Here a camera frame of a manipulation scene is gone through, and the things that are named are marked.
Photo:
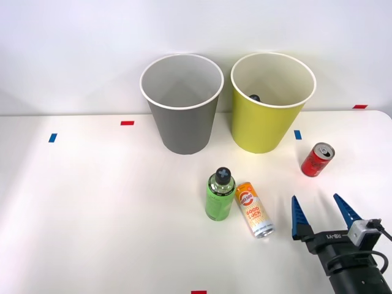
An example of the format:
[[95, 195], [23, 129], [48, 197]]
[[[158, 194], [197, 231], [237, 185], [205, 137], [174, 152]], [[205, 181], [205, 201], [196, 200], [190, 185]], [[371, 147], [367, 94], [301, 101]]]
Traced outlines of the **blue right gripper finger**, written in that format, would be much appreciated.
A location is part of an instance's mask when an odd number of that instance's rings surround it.
[[338, 194], [334, 194], [333, 198], [344, 218], [347, 229], [350, 230], [355, 221], [360, 221], [362, 218], [355, 212], [355, 210]]
[[306, 242], [314, 237], [314, 232], [301, 209], [297, 197], [292, 197], [292, 238]]

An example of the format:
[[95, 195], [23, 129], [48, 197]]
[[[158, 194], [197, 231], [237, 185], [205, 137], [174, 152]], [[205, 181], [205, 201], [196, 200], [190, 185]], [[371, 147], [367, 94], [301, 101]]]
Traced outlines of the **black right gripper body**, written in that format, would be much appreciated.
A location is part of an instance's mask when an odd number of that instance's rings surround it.
[[374, 268], [377, 266], [370, 251], [380, 238], [380, 233], [370, 233], [358, 246], [347, 236], [347, 230], [327, 231], [307, 237], [307, 249], [317, 255], [327, 276], [345, 270]]

